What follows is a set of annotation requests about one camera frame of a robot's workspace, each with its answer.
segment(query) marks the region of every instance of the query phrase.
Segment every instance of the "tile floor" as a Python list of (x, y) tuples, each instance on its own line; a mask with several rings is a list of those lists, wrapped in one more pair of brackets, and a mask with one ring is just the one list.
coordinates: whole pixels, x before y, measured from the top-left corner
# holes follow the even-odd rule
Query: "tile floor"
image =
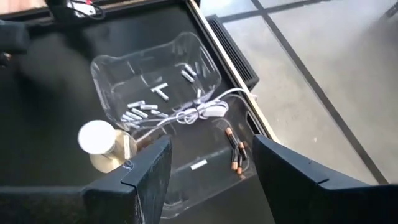
[[(259, 0), (263, 7), (298, 1)], [(251, 0), (213, 2), (202, 0), (206, 15), (256, 10)], [(270, 17), (383, 176), (396, 183), (398, 15), (383, 17), (395, 2), (332, 0)], [(282, 143), (332, 169), (377, 184), (262, 16), (224, 26), (260, 76), (254, 93)]]

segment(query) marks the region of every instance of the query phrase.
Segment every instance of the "black table surface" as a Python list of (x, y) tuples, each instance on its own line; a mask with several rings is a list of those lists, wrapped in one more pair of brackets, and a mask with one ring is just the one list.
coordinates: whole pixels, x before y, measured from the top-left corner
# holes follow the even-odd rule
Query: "black table surface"
[[(183, 6), (32, 37), (15, 67), (0, 70), (0, 185), (85, 185), (101, 176), (77, 143), (80, 127), (107, 120), (90, 73), (100, 54), (119, 57), (198, 34)], [(220, 91), (230, 88), (221, 84)], [(272, 223), (257, 177), (162, 223)]]

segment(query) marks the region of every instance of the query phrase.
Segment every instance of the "floor tile grout line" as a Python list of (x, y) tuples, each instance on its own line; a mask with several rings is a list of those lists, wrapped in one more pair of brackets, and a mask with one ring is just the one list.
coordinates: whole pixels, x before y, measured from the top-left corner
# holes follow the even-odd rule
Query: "floor tile grout line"
[(280, 12), (280, 11), (289, 10), (289, 9), (295, 9), (298, 7), (308, 6), (311, 4), (316, 4), (316, 3), (326, 2), (326, 1), (332, 1), (332, 0), (306, 0), (306, 1), (299, 1), (299, 2), (283, 4), (283, 5), (279, 5), (279, 6), (272, 6), (272, 7), (268, 7), (268, 8), (263, 8), (262, 6), (257, 6), (256, 10), (254, 10), (254, 11), (232, 14), (232, 15), (228, 15), (228, 16), (219, 17), (218, 19), (222, 23), (233, 22), (233, 21), (238, 21), (241, 19), (248, 19), (248, 18), (255, 17), (255, 16), (261, 16), (263, 13), (275, 13), (275, 12)]
[(369, 171), (372, 173), (372, 175), (379, 184), (388, 184), (387, 179), (383, 176), (377, 165), (374, 163), (369, 154), (366, 152), (365, 148), (361, 145), (361, 143), (356, 138), (352, 130), (348, 127), (348, 125), (341, 117), (337, 109), (334, 107), (329, 98), (326, 96), (326, 93), (322, 90), (322, 88), (317, 83), (315, 78), (312, 76), (308, 68), (301, 61), (300, 57), (297, 55), (293, 47), (289, 44), (289, 42), (284, 37), (282, 32), (279, 30), (275, 22), (271, 19), (271, 17), (269, 16), (269, 12), (264, 10), (259, 0), (251, 0), (251, 1), (256, 7), (256, 9), (262, 12), (261, 16), (269, 26), (272, 33), (280, 42), (281, 46), (285, 49), (289, 57), (293, 60), (293, 63), (300, 70), (304, 79), (306, 79), (307, 83), (310, 85), (310, 88), (314, 91), (318, 99), (321, 101), (321, 103), (323, 104), (327, 112), (330, 114), (334, 122), (337, 124), (337, 126), (340, 128), (341, 132), (344, 134), (345, 138), (351, 144), (351, 146), (356, 151), (358, 156), (362, 159), (365, 166), (369, 169)]

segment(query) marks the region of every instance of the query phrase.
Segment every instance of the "transparent plastic container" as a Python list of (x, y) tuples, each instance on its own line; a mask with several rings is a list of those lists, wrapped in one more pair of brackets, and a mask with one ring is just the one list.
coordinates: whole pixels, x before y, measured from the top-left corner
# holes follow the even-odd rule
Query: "transparent plastic container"
[[(185, 65), (197, 73), (193, 83), (181, 75)], [(201, 90), (203, 103), (215, 91), (220, 94), (228, 89), (220, 85), (218, 69), (199, 38), (192, 33), (181, 33), (169, 43), (122, 57), (101, 55), (93, 60), (91, 72), (107, 117), (125, 130), (129, 128), (121, 121), (121, 116), (129, 103), (144, 100), (147, 105), (158, 105), (160, 112), (172, 115), (192, 106), (198, 90)], [(169, 101), (151, 90), (163, 83), (168, 84), (162, 91)], [(145, 124), (151, 126), (149, 129), (130, 130), (137, 139), (138, 151), (161, 135), (172, 136), (172, 170), (162, 218), (176, 217), (255, 174), (251, 159), (243, 162), (243, 175), (231, 170), (232, 147), (225, 129), (231, 126), (237, 139), (250, 143), (253, 133), (246, 122), (244, 103), (235, 98), (226, 102), (229, 111), (224, 118), (199, 119), (191, 125), (173, 122), (151, 131), (149, 136), (146, 133), (158, 121)]]
[[(181, 71), (185, 65), (197, 72), (189, 83)], [(181, 33), (173, 41), (122, 57), (100, 55), (91, 63), (91, 74), (107, 117), (128, 130), (121, 116), (128, 103), (144, 100), (158, 105), (165, 114), (177, 113), (192, 105), (201, 90), (201, 100), (208, 100), (221, 83), (221, 76), (199, 38), (190, 32)], [(165, 101), (151, 91), (167, 83), (162, 91)]]

